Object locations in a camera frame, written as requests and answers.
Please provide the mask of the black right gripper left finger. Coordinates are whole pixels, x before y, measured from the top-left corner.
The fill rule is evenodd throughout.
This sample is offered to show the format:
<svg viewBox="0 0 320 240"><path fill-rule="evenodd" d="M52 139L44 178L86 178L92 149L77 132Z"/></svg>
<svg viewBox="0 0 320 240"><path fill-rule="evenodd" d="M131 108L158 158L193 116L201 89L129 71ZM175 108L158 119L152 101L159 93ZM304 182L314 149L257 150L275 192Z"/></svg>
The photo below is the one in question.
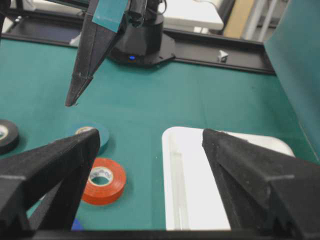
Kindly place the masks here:
<svg viewBox="0 0 320 240"><path fill-rule="evenodd" d="M0 161L0 231L70 230L100 149L95 128Z"/></svg>

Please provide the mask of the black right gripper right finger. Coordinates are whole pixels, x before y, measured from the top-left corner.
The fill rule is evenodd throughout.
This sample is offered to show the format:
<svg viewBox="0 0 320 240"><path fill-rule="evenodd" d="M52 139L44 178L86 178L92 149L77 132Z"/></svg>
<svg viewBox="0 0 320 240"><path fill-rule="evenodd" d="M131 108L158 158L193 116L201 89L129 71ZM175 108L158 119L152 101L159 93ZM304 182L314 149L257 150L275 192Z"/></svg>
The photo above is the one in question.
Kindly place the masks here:
<svg viewBox="0 0 320 240"><path fill-rule="evenodd" d="M203 131L202 147L232 230L319 237L318 164L212 129Z"/></svg>

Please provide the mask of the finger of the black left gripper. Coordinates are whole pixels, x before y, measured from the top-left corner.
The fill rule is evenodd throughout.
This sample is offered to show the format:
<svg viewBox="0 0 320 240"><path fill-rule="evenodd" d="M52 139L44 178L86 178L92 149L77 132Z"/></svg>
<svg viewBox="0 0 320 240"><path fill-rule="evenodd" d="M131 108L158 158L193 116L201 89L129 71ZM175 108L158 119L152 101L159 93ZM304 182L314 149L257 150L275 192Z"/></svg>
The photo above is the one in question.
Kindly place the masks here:
<svg viewBox="0 0 320 240"><path fill-rule="evenodd" d="M111 13L120 12L120 25L116 32L94 22L94 13L98 5ZM109 55L116 43L125 33L128 0L91 0L85 13L80 41L75 58L72 78L65 100L65 106L71 107L93 80L95 72Z"/></svg>

